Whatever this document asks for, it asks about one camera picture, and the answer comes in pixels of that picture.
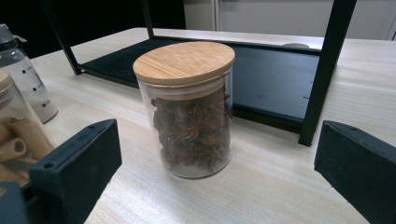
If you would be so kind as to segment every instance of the jar of cinnamon sticks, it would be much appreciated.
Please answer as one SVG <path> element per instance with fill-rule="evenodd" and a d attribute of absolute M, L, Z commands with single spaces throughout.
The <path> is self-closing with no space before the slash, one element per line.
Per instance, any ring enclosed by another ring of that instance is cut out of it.
<path fill-rule="evenodd" d="M 53 150 L 43 124 L 8 72 L 0 71 L 0 182 L 29 182 L 27 170 Z"/>
<path fill-rule="evenodd" d="M 194 41 L 152 50 L 134 62 L 163 167 L 200 178 L 230 161 L 234 51 Z"/>

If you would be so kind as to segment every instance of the clear bottle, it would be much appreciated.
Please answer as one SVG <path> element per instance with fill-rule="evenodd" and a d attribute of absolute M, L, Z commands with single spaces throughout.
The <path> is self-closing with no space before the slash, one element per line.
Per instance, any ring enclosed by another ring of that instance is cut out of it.
<path fill-rule="evenodd" d="M 54 149 L 8 72 L 0 70 L 0 182 L 29 182 L 27 170 Z"/>
<path fill-rule="evenodd" d="M 187 42 L 135 61 L 163 167 L 171 174 L 205 177 L 230 161 L 233 60 L 233 50 L 225 45 Z"/>
<path fill-rule="evenodd" d="M 46 123 L 58 112 L 46 87 L 29 58 L 18 48 L 18 42 L 5 24 L 0 24 L 0 69 L 8 71 L 18 89 L 41 122 Z"/>

